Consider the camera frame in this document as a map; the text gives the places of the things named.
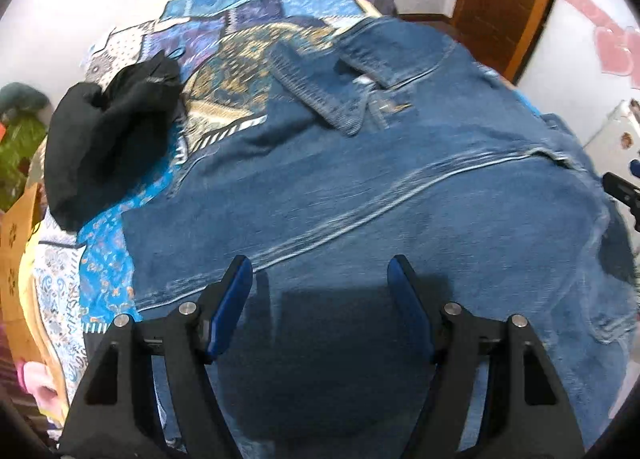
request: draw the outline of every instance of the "black cloth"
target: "black cloth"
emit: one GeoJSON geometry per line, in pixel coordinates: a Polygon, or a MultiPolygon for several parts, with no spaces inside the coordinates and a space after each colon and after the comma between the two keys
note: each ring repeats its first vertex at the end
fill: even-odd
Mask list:
{"type": "Polygon", "coordinates": [[[123,68],[104,93],[71,87],[49,127],[44,182],[53,218],[78,231],[120,201],[167,151],[180,100],[180,68],[155,57],[123,68]]]}

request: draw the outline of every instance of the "pink heart decoration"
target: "pink heart decoration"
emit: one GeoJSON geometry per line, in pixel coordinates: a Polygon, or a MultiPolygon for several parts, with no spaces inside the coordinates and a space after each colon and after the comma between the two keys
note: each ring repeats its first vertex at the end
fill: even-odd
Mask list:
{"type": "Polygon", "coordinates": [[[627,76],[634,69],[634,61],[626,48],[625,37],[599,26],[595,31],[595,44],[603,73],[627,76]]]}
{"type": "Polygon", "coordinates": [[[625,32],[626,46],[628,47],[634,69],[631,72],[631,87],[640,89],[640,31],[635,28],[627,28],[625,32]]]}

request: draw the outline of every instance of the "denim shirt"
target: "denim shirt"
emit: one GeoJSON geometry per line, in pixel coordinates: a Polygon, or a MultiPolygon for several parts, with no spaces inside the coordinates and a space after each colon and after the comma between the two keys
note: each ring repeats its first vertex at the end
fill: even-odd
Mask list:
{"type": "MultiPolygon", "coordinates": [[[[197,298],[236,253],[253,262],[209,369],[245,456],[399,456],[433,370],[386,287],[396,253],[475,315],[529,318],[592,444],[625,375],[633,262],[562,121],[448,36],[391,18],[321,53],[277,44],[270,68],[263,115],[206,135],[163,194],[123,214],[144,318],[197,298]]],[[[461,447],[485,388],[483,364],[461,447]]]]}

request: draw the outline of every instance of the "metal screw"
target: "metal screw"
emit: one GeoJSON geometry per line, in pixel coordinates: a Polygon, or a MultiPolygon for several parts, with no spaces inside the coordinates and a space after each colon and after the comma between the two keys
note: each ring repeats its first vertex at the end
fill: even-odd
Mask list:
{"type": "Polygon", "coordinates": [[[521,314],[513,315],[511,317],[511,321],[513,322],[513,325],[516,327],[525,327],[529,323],[529,320],[524,318],[521,314]]]}
{"type": "Polygon", "coordinates": [[[196,305],[193,302],[185,302],[184,304],[180,304],[178,311],[181,314],[191,314],[196,310],[196,305]]]}
{"type": "Polygon", "coordinates": [[[129,323],[129,315],[119,314],[116,318],[113,319],[113,323],[116,325],[116,327],[125,327],[129,323]]]}
{"type": "Polygon", "coordinates": [[[448,302],[444,305],[444,311],[447,314],[455,316],[462,313],[462,308],[460,307],[460,304],[456,304],[455,302],[448,302]]]}

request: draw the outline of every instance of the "blue gripper pad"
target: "blue gripper pad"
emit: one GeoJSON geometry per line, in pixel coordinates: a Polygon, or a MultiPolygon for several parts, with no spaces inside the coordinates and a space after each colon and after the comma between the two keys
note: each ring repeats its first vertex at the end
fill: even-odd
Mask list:
{"type": "Polygon", "coordinates": [[[211,339],[207,354],[214,359],[228,349],[253,282],[254,269],[251,261],[245,257],[226,289],[218,311],[211,319],[211,339]]]}
{"type": "Polygon", "coordinates": [[[411,282],[404,274],[396,258],[391,259],[386,268],[386,282],[402,322],[409,333],[411,345],[425,359],[431,360],[433,357],[433,342],[431,341],[429,319],[424,309],[422,309],[411,282]]]}

